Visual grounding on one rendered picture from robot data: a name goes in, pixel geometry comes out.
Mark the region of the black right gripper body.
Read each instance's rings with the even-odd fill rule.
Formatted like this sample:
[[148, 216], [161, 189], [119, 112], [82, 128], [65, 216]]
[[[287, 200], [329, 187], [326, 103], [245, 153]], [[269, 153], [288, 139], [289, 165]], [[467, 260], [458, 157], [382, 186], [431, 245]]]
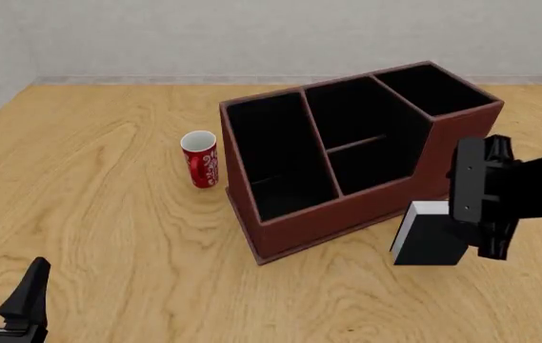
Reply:
[[478, 256], [506, 260], [519, 219], [507, 208], [510, 171], [521, 161], [515, 159], [508, 136], [493, 135], [484, 139], [484, 192], [478, 227], [481, 242]]

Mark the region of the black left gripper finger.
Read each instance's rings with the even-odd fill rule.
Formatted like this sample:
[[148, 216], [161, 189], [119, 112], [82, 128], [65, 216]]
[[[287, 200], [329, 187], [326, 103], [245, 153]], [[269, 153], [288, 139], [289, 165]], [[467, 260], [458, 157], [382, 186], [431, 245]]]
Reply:
[[0, 305], [0, 316], [5, 328], [28, 328], [39, 325], [47, 328], [46, 294], [50, 276], [50, 262], [38, 256], [31, 262], [25, 275], [9, 298]]

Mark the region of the red mug with white pattern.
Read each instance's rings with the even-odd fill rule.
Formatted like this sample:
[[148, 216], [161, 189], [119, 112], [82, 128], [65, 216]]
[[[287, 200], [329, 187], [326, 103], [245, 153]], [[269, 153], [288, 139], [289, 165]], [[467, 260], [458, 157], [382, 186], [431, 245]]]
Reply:
[[180, 140], [191, 182], [196, 188], [211, 188], [219, 182], [217, 139], [210, 131], [191, 131]]

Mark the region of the red-brown desk caddy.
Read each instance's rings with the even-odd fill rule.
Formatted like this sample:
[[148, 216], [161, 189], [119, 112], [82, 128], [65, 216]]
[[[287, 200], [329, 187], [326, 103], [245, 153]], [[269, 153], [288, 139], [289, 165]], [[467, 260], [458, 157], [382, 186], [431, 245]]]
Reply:
[[222, 102], [227, 196], [254, 259], [446, 198], [457, 142], [487, 136], [503, 106], [429, 61]]

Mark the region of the black book with white pages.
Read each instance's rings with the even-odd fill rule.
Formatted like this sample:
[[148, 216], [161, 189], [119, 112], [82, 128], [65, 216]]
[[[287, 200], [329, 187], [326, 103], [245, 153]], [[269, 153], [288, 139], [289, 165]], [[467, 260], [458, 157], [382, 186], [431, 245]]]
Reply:
[[469, 245], [452, 229], [447, 201], [413, 201], [391, 244], [393, 265], [454, 266]]

